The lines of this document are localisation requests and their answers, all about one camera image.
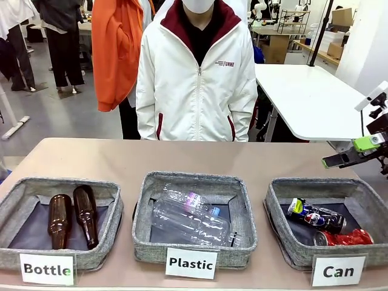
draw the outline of cardboard box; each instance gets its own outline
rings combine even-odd
[[[353,25],[353,13],[351,8],[343,8],[332,11],[332,24],[350,27]]]
[[[343,52],[344,48],[337,42],[332,42],[327,50],[327,54],[335,59],[341,59]]]
[[[266,64],[284,64],[290,36],[272,35],[269,45],[262,44],[261,50],[266,58]]]

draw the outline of glass bottle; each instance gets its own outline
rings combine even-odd
[[[72,199],[66,194],[51,198],[47,232],[51,236],[54,250],[66,249],[72,229]]]
[[[98,245],[97,210],[93,190],[88,185],[81,185],[73,192],[75,215],[78,224],[84,231],[87,248]]]

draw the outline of bottle neck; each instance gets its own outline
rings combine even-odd
[[[66,249],[67,233],[64,229],[57,230],[51,234],[53,250]]]
[[[92,217],[82,219],[81,226],[86,238],[87,248],[89,250],[94,249],[98,245],[98,235],[94,219]]]

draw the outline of black pants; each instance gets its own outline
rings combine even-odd
[[[7,35],[7,40],[11,43],[16,52],[16,57],[19,60],[20,69],[23,72],[23,76],[27,83],[27,86],[35,88],[35,80],[34,74],[32,72],[30,58],[27,53],[27,49],[25,48],[22,31],[20,31],[20,26],[16,25],[9,30]],[[12,89],[24,89],[25,84],[23,81],[23,77],[20,73],[18,73],[12,77]]]
[[[57,87],[66,87],[66,74],[71,85],[81,85],[81,65],[79,63],[79,31],[60,34],[51,29],[46,29],[48,50],[53,65],[55,84]]]
[[[122,138],[123,139],[140,139],[138,131],[138,116],[136,108],[132,108],[128,98],[119,104]]]

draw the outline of bottle label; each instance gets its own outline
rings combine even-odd
[[[212,209],[210,209],[210,214],[213,216],[218,216],[219,215],[219,208],[213,207]]]
[[[190,192],[187,195],[187,200],[186,200],[185,205],[197,208],[199,206],[200,202],[201,202],[201,195]]]

